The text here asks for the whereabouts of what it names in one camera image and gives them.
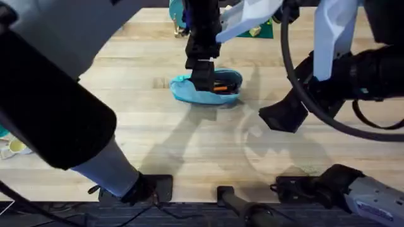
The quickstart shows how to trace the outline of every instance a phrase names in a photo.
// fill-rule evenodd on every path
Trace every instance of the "black hose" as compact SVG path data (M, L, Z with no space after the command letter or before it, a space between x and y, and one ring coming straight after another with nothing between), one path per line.
M4 195L10 197L13 199L15 202L33 210L36 211L38 214L41 214L53 221L57 221L63 224L67 224L70 226L74 227L84 227L80 224L74 223L72 221L69 221L67 219L61 218L59 216L56 216L50 212L47 212L46 210L42 209L41 207L38 207L35 205L33 202L29 201L28 199L22 197L19 193L15 192L13 189L9 188L4 182L0 180L0 192L2 192Z
M290 80L292 86L294 87L297 96L302 100L306 108L310 112L312 112L318 119L322 120L325 124L328 124L334 129L346 133L348 135L360 137L362 139L370 139L373 141L404 142L404 134L382 134L375 132L367 132L342 124L341 122L336 121L328 114L326 114L320 107L318 107L311 100L311 98L306 93L302 84L299 82L299 80L295 75L293 62L290 57L289 38L288 38L289 15L290 15L290 7L286 6L283 9L282 24L281 24L281 46L282 46L283 63L285 64L288 79Z

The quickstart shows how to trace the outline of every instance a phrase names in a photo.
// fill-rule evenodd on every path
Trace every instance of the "wooden table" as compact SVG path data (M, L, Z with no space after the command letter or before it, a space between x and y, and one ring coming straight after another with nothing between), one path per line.
M290 28L295 65L312 50L313 15L314 9L302 9ZM319 175L334 163L404 190L402 144L347 136L312 115L296 134L271 131L259 118L260 107L281 100L290 89L279 25L274 30L274 40L235 38L223 45L216 66L236 69L244 78L240 102L233 106L202 107L173 98L168 83L186 73L186 39L174 38L168 9L136 14L105 45L81 83L116 112L117 141L136 168L174 175L173 201L214 202L218 185L233 185L251 201L276 201L268 188L276 176ZM371 47L377 45L361 11L352 49ZM402 100L361 105L383 125L403 118ZM369 130L349 102L337 119ZM33 201L97 200L86 193L92 182L52 169L35 154L1 161L0 179Z

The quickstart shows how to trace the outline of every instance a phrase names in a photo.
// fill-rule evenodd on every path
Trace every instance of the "label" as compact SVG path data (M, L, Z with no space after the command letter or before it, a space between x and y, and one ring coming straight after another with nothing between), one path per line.
M364 202L357 201L356 203L358 205L358 208L365 211L365 212L368 212L370 214L376 215L376 216L378 216L380 218L383 218L383 219L385 219L387 221L392 221L392 222L394 221L393 215L388 211L373 207L373 206L371 206L369 204L366 204Z

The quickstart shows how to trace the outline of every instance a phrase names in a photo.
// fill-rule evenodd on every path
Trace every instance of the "blue fabric pouch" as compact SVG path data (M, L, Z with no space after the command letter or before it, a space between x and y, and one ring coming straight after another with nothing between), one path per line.
M235 94L218 95L209 91L196 91L195 86L190 80L190 74L177 76L170 81L170 90L174 98L184 102L221 105L232 103L240 95L240 87L242 84L242 76L237 71L231 69L216 69L215 79L231 81L236 84L237 90Z

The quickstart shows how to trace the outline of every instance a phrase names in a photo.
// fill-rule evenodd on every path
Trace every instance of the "small yellow object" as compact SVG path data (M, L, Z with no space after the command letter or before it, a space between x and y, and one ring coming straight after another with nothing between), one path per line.
M260 32L261 32L261 26L250 29L250 35L252 37L256 37L257 35L259 35Z
M11 152L18 153L24 150L27 146L16 139L10 143L9 147Z

